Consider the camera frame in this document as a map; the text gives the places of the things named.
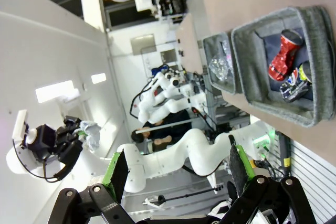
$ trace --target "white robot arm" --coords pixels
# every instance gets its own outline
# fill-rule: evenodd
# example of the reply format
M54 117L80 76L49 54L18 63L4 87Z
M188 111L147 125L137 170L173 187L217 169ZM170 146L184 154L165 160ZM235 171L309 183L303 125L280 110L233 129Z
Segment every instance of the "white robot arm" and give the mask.
M272 131L269 125L258 121L247 127L222 133L210 145L199 129L191 129L172 147L149 155L141 155L134 144L119 146L124 150L129 175L125 191L136 193L146 186L146 179L161 176L180 169L189 157L194 172L200 176L212 174L225 157L229 156L232 135L236 145L241 145L247 155L259 160L266 146L270 147Z
M203 111L205 109L204 104L206 103L205 93L195 94L191 84L178 87L179 83L180 80L177 77L168 79L167 74L157 73L151 81L148 91L143 93L143 99L139 103L139 121L142 123L149 121L154 124L167 117L169 113L177 113L191 107ZM163 91L155 96L154 93L158 86ZM172 98L176 95L183 95L184 98L179 100L170 99L159 108L155 107L164 102L166 98Z

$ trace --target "plastic bag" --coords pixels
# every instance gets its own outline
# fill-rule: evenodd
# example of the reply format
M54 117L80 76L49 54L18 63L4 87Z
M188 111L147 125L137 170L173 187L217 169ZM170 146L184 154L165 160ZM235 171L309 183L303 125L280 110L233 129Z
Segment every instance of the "plastic bag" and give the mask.
M81 121L79 126L80 128L74 132L84 132L84 134L80 134L80 140L82 140L92 152L96 151L99 148L101 127L93 121Z
M232 58L227 41L223 41L221 44L223 54L216 54L211 59L211 62L209 63L209 68L220 81L225 81L229 73L232 73Z

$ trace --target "corrugated panel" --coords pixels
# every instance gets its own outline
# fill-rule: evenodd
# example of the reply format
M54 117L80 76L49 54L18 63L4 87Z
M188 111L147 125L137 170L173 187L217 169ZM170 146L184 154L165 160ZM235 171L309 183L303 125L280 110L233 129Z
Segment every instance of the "corrugated panel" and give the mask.
M278 141L272 152L280 156ZM276 168L281 164L270 158ZM336 167L296 141L291 141L291 171L307 195L318 224L336 215Z

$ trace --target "table surface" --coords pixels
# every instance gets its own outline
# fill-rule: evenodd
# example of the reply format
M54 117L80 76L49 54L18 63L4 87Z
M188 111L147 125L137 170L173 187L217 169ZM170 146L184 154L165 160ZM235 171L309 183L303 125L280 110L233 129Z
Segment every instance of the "table surface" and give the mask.
M229 31L286 6L323 5L329 12L336 38L336 0L204 0L212 34ZM251 107L242 94L222 93L225 101L260 118L336 166L336 119L304 128Z
M176 37L180 40L179 47L184 55L181 57L182 66L188 72L203 74L203 64L197 44L193 16L190 13L188 13L181 22L176 31Z

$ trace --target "gray bin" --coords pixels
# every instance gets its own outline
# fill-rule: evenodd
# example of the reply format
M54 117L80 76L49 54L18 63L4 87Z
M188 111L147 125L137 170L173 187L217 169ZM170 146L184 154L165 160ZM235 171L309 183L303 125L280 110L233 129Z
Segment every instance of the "gray bin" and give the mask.
M231 73L229 73L229 76L225 81L221 81L209 69L209 63L211 62L212 58L217 54L225 56L224 50L222 48L222 43L224 41L226 41L230 47L228 48L228 51L230 51L231 53L233 70L231 71ZM233 55L230 33L220 33L214 36L207 37L203 40L203 46L204 46L204 51L205 51L205 56L206 56L206 61L207 61L207 70L210 76L211 85L219 90L228 92L230 94L241 93L242 87L240 85L240 79L238 75L236 59Z
M280 35L284 29L301 29L303 33L305 54L312 72L311 99L301 98L286 103L280 92L271 88L265 38ZM235 28L232 31L232 44L241 87L250 105L304 127L333 117L334 40L329 16L323 7L287 7L270 13Z

